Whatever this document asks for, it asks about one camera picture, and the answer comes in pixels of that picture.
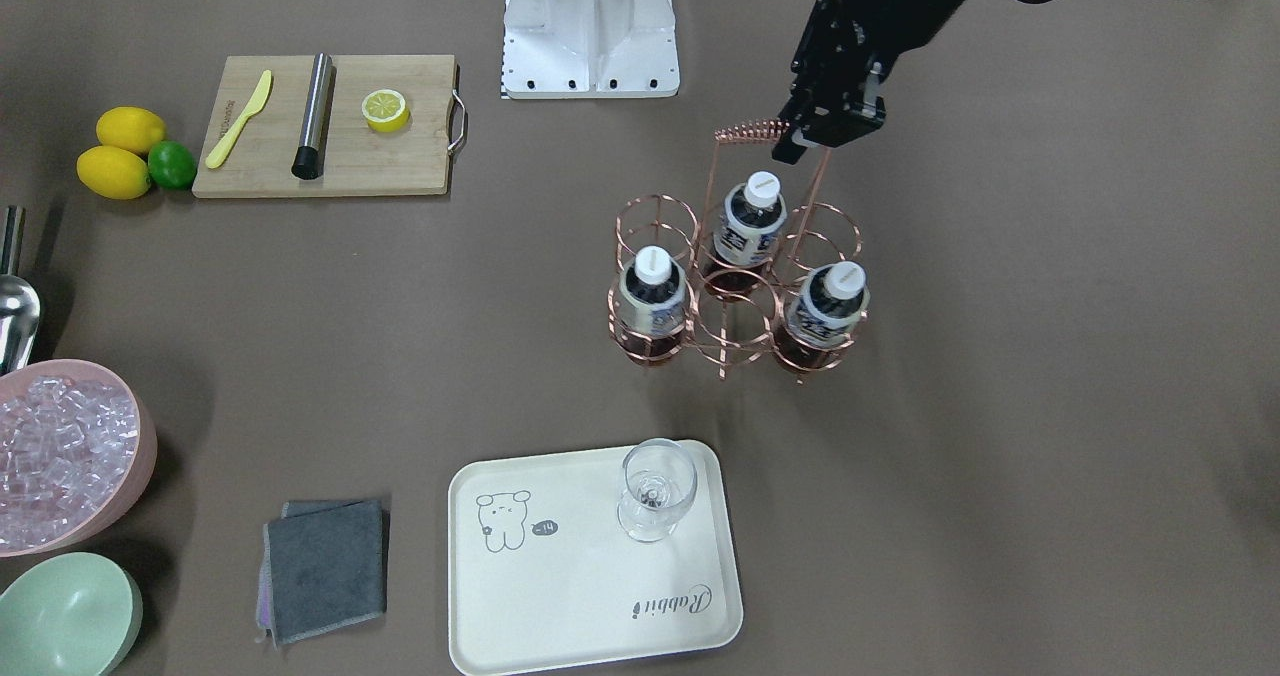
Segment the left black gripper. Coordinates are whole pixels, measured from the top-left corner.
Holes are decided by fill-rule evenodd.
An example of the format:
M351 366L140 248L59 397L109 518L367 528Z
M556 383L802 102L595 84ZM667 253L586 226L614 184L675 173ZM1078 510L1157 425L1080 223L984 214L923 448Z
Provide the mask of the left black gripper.
M966 0L815 0L791 61L776 157L838 149L884 125L882 87L901 52L929 44Z

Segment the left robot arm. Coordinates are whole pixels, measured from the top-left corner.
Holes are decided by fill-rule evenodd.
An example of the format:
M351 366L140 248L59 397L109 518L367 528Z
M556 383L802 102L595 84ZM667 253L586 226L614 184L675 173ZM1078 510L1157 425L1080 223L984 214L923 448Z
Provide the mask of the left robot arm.
M882 88L896 61L927 46L966 0L815 0L791 61L772 156L796 164L884 125Z

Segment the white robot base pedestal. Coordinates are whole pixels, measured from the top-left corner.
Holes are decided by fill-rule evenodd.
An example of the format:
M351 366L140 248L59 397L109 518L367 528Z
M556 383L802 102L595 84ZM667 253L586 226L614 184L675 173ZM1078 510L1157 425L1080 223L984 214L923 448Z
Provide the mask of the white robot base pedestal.
M673 0L504 0L504 99L669 99Z

